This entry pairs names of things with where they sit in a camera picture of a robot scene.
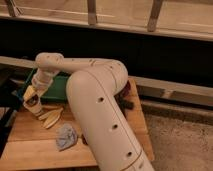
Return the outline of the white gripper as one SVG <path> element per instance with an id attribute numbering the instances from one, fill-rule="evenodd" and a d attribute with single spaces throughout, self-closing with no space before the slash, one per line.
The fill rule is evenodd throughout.
<path id="1" fill-rule="evenodd" d="M 38 70 L 33 78 L 32 78 L 32 85 L 29 85 L 23 95 L 23 100 L 28 101 L 31 99 L 35 94 L 36 91 L 47 91 L 48 88 L 53 83 L 53 72 L 47 72 L 43 70 Z"/>

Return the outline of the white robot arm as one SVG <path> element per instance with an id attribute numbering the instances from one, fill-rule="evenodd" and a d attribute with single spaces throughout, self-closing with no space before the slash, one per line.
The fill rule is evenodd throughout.
<path id="1" fill-rule="evenodd" d="M 24 106 L 30 112 L 42 111 L 41 104 L 33 102 L 32 97 L 42 96 L 59 72 L 68 73 L 68 103 L 100 170 L 154 171 L 115 100 L 128 82 L 122 62 L 43 52 L 36 56 L 35 63 L 32 87 L 24 94 Z"/>

